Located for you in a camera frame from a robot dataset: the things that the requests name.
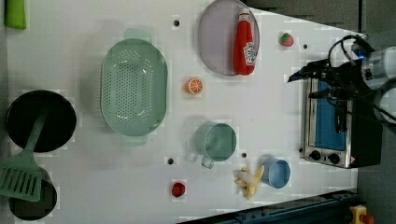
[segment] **floor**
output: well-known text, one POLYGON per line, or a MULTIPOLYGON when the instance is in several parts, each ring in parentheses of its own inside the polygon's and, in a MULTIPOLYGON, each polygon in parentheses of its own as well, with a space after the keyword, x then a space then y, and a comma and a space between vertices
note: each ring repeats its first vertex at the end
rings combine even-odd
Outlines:
MULTIPOLYGON (((250 7, 326 23, 338 28, 359 30, 359 0, 247 0, 250 7)), ((361 30, 369 34, 375 49, 396 45, 396 1, 362 0, 361 30)), ((358 193, 367 202, 368 213, 376 223, 396 220, 396 134, 383 133, 380 165, 359 169, 358 193)))

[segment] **spatula handle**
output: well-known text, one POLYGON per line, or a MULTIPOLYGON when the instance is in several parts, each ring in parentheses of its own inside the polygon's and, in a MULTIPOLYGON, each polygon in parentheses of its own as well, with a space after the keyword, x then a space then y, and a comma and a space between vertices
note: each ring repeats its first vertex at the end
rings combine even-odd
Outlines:
POLYGON ((48 113, 48 107, 43 105, 43 107, 38 112, 37 118, 35 119, 35 124, 33 125, 32 131, 30 132, 29 139, 27 140, 26 147, 24 148, 25 152, 34 152, 35 144, 37 144, 38 138, 40 137, 41 131, 43 130, 48 113))

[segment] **toy orange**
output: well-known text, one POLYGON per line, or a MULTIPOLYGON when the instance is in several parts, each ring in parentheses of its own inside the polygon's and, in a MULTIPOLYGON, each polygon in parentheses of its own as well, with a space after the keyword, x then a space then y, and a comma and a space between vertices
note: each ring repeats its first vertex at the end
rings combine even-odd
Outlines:
POLYGON ((197 77, 193 77, 186 82, 186 91, 191 95, 200 93, 203 87, 202 81, 197 77))

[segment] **red ketchup bottle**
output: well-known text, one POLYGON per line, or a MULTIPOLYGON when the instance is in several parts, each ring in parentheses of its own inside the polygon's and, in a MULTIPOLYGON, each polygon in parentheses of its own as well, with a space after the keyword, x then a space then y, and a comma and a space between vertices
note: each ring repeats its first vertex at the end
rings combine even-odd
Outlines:
POLYGON ((239 13, 238 28, 233 44, 233 69, 239 75, 250 75, 256 62, 253 36, 249 21, 250 11, 243 8, 239 13))

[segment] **green spatula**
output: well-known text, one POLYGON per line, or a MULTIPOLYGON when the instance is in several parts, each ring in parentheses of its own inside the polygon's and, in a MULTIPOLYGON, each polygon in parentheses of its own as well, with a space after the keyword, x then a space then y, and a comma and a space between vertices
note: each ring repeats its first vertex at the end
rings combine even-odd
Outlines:
POLYGON ((33 153, 48 112, 44 106, 38 113, 24 151, 0 164, 1 195, 30 202, 40 200, 43 176, 33 153))

